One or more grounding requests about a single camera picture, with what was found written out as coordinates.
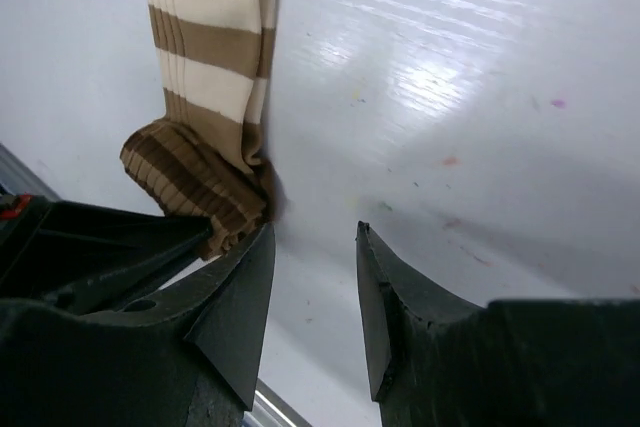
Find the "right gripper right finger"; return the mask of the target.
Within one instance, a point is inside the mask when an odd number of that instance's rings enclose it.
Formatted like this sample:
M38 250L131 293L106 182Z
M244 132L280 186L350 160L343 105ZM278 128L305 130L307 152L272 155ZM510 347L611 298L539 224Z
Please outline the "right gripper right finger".
M369 389L386 426L635 426L635 300L476 306L357 227Z

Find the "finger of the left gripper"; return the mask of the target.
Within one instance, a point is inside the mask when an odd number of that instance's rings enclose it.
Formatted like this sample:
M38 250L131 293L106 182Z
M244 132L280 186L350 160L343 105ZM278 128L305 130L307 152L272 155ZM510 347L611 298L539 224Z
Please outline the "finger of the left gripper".
M1 296L77 315L118 309L190 265L212 232L206 217L4 194Z

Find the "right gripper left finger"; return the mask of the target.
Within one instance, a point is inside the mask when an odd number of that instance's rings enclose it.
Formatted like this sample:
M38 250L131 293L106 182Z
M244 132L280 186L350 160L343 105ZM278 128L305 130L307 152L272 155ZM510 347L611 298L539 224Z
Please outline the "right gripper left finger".
M254 402L275 263L266 224L119 310L1 304L5 426L238 426Z

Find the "brown striped sock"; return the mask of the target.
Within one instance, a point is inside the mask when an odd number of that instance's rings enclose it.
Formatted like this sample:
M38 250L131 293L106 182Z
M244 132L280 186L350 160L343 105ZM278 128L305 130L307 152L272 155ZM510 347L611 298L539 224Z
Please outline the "brown striped sock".
M147 0L164 115L125 141L128 176L168 216L207 218L198 247L228 252L274 209L262 113L277 0Z

